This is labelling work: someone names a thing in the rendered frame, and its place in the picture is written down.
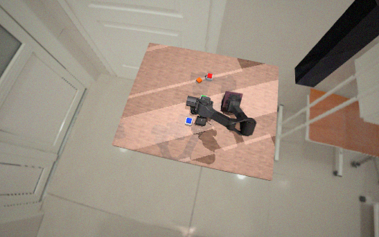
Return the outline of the red button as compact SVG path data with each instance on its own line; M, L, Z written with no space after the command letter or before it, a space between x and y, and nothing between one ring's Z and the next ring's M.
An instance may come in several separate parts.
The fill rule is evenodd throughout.
M207 76L206 76L206 80L210 80L210 81L212 81L212 79L213 79L213 74L207 74Z

